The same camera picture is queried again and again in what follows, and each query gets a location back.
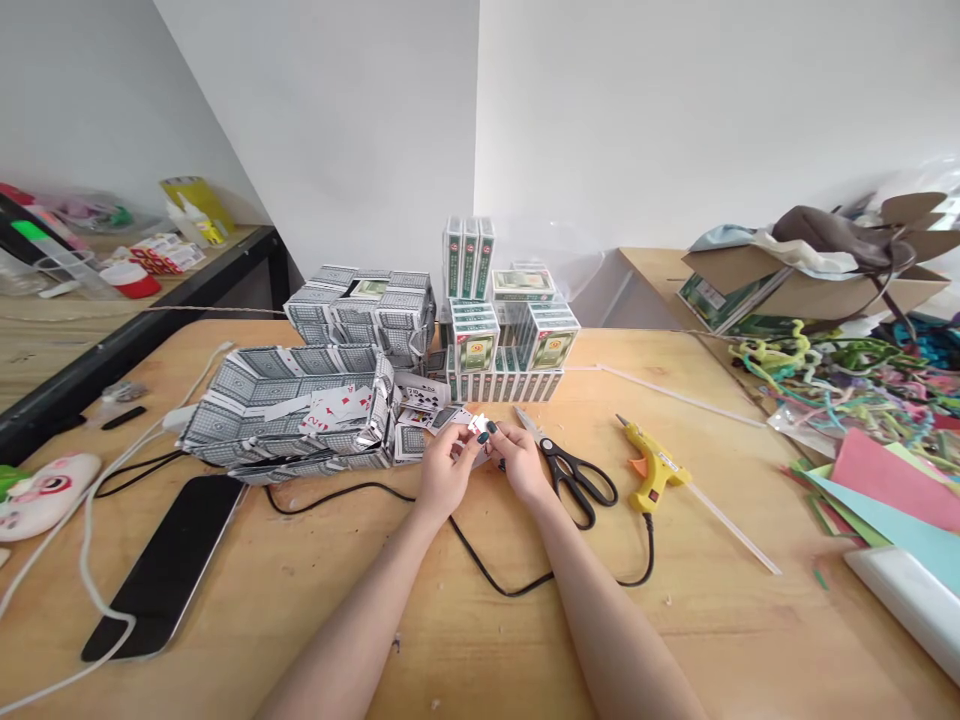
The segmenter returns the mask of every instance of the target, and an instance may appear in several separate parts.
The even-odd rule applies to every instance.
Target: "playing card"
[[[398,372],[394,382],[400,388],[400,404],[404,407],[439,412],[450,403],[450,386],[446,383],[404,372]]]
[[[436,413],[426,410],[414,410],[413,408],[404,408],[403,412],[397,418],[401,425],[413,425],[414,427],[428,428],[433,423]]]
[[[412,425],[397,426],[397,444],[394,453],[397,460],[421,460],[426,449],[423,430]]]

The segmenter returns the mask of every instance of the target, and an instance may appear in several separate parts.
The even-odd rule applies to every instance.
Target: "teal paper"
[[[805,472],[804,476],[863,518],[891,543],[913,555],[954,594],[960,595],[960,537],[819,475]]]

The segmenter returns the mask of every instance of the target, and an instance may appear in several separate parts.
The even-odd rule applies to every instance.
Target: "black cable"
[[[342,497],[343,495],[348,495],[349,493],[352,493],[356,490],[363,490],[369,487],[375,487],[381,490],[386,490],[388,493],[390,493],[396,498],[403,500],[404,502],[416,501],[416,498],[412,498],[407,495],[404,495],[403,493],[398,492],[394,490],[392,487],[388,487],[383,483],[365,482],[365,483],[360,483],[359,485],[352,485],[348,488],[344,488],[343,490],[337,490],[336,492],[330,493],[329,495],[324,495],[319,500],[316,500],[315,502],[312,502],[305,507],[297,508],[296,510],[284,510],[279,505],[277,505],[277,501],[274,499],[273,493],[270,491],[270,486],[265,485],[263,489],[267,493],[267,500],[270,501],[270,506],[274,510],[276,510],[278,513],[280,513],[281,515],[299,515],[300,513],[305,513],[309,510],[313,510],[314,508],[319,507],[320,505],[323,505],[325,502],[328,502],[338,497]],[[617,584],[620,585],[621,587],[640,587],[650,579],[651,575],[653,575],[653,517],[650,515],[650,513],[643,513],[643,518],[647,524],[647,547],[649,548],[649,552],[647,555],[647,569],[639,580],[635,580],[633,582],[623,582],[622,580],[617,580]],[[531,582],[529,585],[524,585],[519,590],[514,590],[512,592],[508,590],[504,590],[502,587],[500,587],[500,584],[493,579],[493,576],[490,574],[490,571],[487,570],[486,566],[483,564],[483,561],[480,559],[480,556],[477,555],[477,551],[473,549],[473,546],[470,544],[470,541],[467,540],[466,535],[463,534],[463,531],[460,529],[460,526],[457,525],[457,521],[453,519],[452,515],[450,516],[449,521],[450,521],[451,527],[453,527],[453,531],[457,534],[457,537],[460,538],[460,542],[463,543],[463,547],[466,549],[467,554],[470,556],[470,559],[473,560],[474,564],[483,574],[483,577],[486,578],[487,582],[490,583],[490,586],[494,590],[496,590],[498,593],[500,593],[504,597],[508,597],[508,598],[522,597],[523,595],[526,595],[531,590],[536,590],[538,587],[540,587],[544,583],[554,579],[555,575],[552,572],[549,572],[546,575],[541,575],[536,580]]]
[[[109,475],[107,475],[106,478],[104,478],[103,483],[100,485],[100,491],[98,491],[97,494],[94,495],[93,497],[94,497],[94,499],[97,499],[97,498],[102,498],[102,497],[110,497],[111,495],[116,495],[116,494],[117,494],[118,492],[120,492],[121,490],[125,490],[126,488],[130,487],[131,485],[134,485],[134,484],[140,482],[141,480],[143,480],[143,479],[144,479],[145,477],[147,477],[148,475],[151,475],[152,473],[155,473],[157,470],[159,470],[160,468],[162,468],[164,465],[167,465],[168,463],[171,463],[171,462],[173,462],[174,460],[176,460],[177,458],[183,457],[184,455],[186,455],[186,453],[183,452],[182,450],[174,450],[173,452],[167,453],[166,455],[161,455],[160,457],[155,457],[155,458],[152,458],[152,459],[150,459],[150,460],[144,460],[143,462],[134,463],[133,465],[127,465],[126,467],[117,468],[117,469],[114,470],[112,473],[110,473]],[[118,485],[117,487],[115,487],[115,488],[113,488],[113,489],[111,489],[111,490],[107,490],[106,492],[102,492],[102,490],[103,490],[103,485],[106,484],[106,483],[108,483],[108,482],[109,482],[110,480],[112,480],[113,478],[117,477],[118,475],[122,475],[123,473],[128,472],[128,471],[130,471],[130,470],[137,470],[138,468],[142,468],[142,467],[145,467],[145,466],[147,466],[147,465],[153,465],[153,467],[151,467],[149,470],[146,470],[145,472],[140,473],[140,474],[137,475],[136,477],[131,478],[130,480],[127,480],[127,482],[123,483],[122,485]]]

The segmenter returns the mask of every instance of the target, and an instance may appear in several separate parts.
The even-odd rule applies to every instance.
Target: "white stick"
[[[720,522],[722,522],[724,525],[727,526],[727,529],[730,532],[732,532],[734,535],[737,536],[737,539],[740,542],[742,542],[744,545],[747,546],[747,549],[754,554],[757,560],[759,560],[760,562],[762,562],[764,565],[767,566],[767,570],[772,572],[774,575],[783,575],[783,572],[781,572],[780,568],[778,568],[776,565],[773,564],[773,560],[771,560],[766,555],[764,555],[763,551],[760,550],[760,548],[758,548],[756,545],[754,545],[753,542],[750,540],[750,538],[744,535],[743,531],[740,530],[740,528],[738,528],[736,525],[734,525],[733,521],[730,518],[728,518],[726,515],[724,515],[723,512],[721,512],[720,508],[718,508],[716,505],[710,502],[710,499],[706,495],[704,495],[702,492],[700,492],[700,488],[698,488],[693,483],[687,483],[687,487],[690,488],[690,492],[692,492],[694,495],[700,498],[700,502],[706,505],[707,508],[710,510],[710,512],[716,515],[717,519]]]
[[[656,390],[659,393],[663,393],[664,395],[669,395],[672,398],[675,398],[685,403],[689,403],[690,405],[696,405],[697,407],[703,408],[704,410],[715,412],[717,413],[717,415],[723,415],[724,417],[731,418],[732,420],[739,420],[740,422],[746,423],[747,425],[752,425],[753,427],[761,427],[761,428],[766,427],[764,423],[759,422],[757,420],[751,420],[750,418],[743,417],[743,415],[737,415],[736,413],[731,413],[731,412],[727,412],[726,410],[721,410],[718,407],[714,407],[713,405],[707,405],[707,403],[702,403],[699,400],[691,400],[690,398],[680,395],[679,393],[675,393],[672,390],[667,390],[666,388],[662,388],[659,385],[654,385],[653,383],[648,383],[645,380],[640,380],[639,378],[635,378],[632,375],[627,375],[626,373],[622,373],[619,370],[614,370],[612,367],[608,367],[606,365],[597,365],[597,367],[601,370],[606,370],[608,373],[613,373],[617,377],[622,377],[624,380],[635,382],[637,385],[643,385],[645,388],[649,388],[650,390]]]

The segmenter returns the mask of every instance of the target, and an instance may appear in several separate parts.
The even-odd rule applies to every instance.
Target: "colored paper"
[[[960,595],[960,537],[808,472],[807,477],[913,555],[952,592]]]
[[[815,470],[810,470],[808,472],[804,472],[803,470],[799,470],[798,468],[798,472],[804,478],[806,478],[807,475],[812,473],[817,477],[821,477],[829,480],[830,473],[833,472],[833,465],[832,464],[824,465],[823,467],[818,467]],[[869,545],[870,547],[886,547],[890,545],[889,540],[887,540],[885,537],[883,537],[883,535],[881,535],[872,527],[870,527],[870,525],[865,523],[855,512],[852,512],[849,508],[845,507],[843,503],[841,503],[839,500],[837,500],[834,497],[831,497],[829,494],[824,492],[822,487],[812,482],[805,483],[804,487],[811,488],[813,492],[817,493],[817,495],[819,495],[824,501],[826,501],[826,503],[836,511],[837,515],[843,518],[843,520],[845,520],[846,523],[850,525],[851,528],[853,528],[853,531],[857,533],[857,535],[859,535],[861,538],[863,538],[863,541],[867,545]]]
[[[938,483],[949,482],[949,480],[947,480],[947,478],[944,477],[943,473],[941,473],[939,470],[933,467],[933,465],[931,465],[928,462],[924,462],[923,459],[918,458],[916,455],[914,455],[912,452],[907,450],[907,448],[901,445],[900,443],[890,443],[889,445],[884,445],[884,447],[890,452],[892,452],[894,455],[896,455],[898,458],[900,458],[901,460],[904,460],[910,463],[911,465],[913,465],[917,470],[922,472],[924,475],[927,475],[928,477],[932,477]]]
[[[941,530],[960,531],[960,498],[860,430],[847,433],[830,480]]]

